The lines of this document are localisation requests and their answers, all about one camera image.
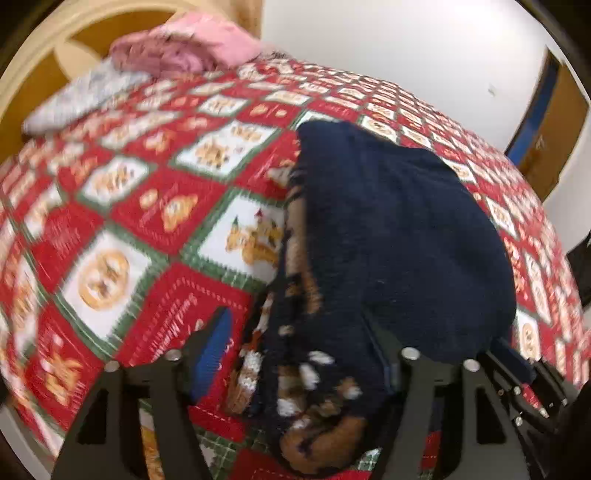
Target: red and white quilt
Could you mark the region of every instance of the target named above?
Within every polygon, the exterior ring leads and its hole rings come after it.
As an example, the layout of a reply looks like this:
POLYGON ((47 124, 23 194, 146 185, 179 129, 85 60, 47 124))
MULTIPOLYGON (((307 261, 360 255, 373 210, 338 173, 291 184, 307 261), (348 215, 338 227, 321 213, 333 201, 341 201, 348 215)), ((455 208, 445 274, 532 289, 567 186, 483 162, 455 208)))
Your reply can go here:
MULTIPOLYGON (((225 305, 232 339, 191 418, 214 478, 281 472, 259 435, 221 405, 253 295, 273 279, 280 249, 264 235, 252 245, 241 234, 271 220, 282 225, 296 128, 310 119, 355 122, 438 154, 509 253, 515 346, 578 386, 589 379, 589 332, 569 265, 509 160, 394 83, 263 61, 143 84, 1 165, 1 371, 52 455, 106 360, 151 362, 225 305)), ((142 422, 156 480, 148 413, 142 422)), ((375 456, 340 476, 367 478, 375 456)))

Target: pillow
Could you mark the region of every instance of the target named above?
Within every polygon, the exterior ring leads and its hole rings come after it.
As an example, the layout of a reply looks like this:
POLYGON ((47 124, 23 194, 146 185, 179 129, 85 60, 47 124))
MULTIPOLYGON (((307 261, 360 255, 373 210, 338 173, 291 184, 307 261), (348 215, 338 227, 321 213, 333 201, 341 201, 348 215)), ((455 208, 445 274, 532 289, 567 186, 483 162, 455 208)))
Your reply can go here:
POLYGON ((39 106, 22 123, 22 131, 27 135, 43 135, 60 130, 96 109, 113 95, 147 82, 150 78, 146 72, 117 70, 109 57, 85 75, 72 80, 39 106))

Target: wooden headboard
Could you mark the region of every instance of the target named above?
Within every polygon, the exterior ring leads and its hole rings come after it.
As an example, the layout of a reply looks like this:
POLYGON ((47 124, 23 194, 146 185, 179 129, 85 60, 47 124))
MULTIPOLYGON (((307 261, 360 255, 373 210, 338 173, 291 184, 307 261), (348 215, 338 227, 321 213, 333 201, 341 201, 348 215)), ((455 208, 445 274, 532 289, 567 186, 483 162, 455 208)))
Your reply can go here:
POLYGON ((24 144, 23 120, 104 58, 122 35, 200 8, 260 36, 263 0, 64 0, 31 32, 0 78, 0 163, 24 144))

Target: wooden door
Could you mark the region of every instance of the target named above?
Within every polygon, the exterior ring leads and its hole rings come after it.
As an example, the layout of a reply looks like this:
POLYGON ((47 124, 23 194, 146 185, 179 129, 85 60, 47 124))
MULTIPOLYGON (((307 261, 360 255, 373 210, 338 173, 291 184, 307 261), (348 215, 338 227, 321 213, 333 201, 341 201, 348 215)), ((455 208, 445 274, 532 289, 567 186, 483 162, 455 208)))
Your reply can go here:
POLYGON ((544 120, 519 165, 540 200, 544 200, 558 183, 588 110, 587 100, 569 68, 562 64, 544 120))

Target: screw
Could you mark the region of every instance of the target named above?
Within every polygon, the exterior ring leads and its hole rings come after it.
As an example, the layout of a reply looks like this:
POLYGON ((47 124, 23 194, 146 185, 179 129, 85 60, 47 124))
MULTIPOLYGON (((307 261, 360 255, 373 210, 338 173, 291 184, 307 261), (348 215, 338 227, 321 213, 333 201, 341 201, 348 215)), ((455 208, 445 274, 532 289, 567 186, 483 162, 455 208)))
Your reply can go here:
POLYGON ((119 369, 119 362, 117 360, 109 360, 106 364, 105 364, 105 372, 108 373, 113 373, 116 372, 119 369))
POLYGON ((418 358, 421 356, 421 352, 419 352, 416 348, 408 346, 402 349, 402 356, 406 360, 418 360, 418 358))
POLYGON ((478 372, 480 370, 480 364, 476 360, 469 358, 468 360, 464 360, 464 368, 469 372, 478 372))
POLYGON ((177 360, 180 360, 182 356, 181 350, 177 349, 169 350, 164 354, 165 359, 169 362, 176 362, 177 360))

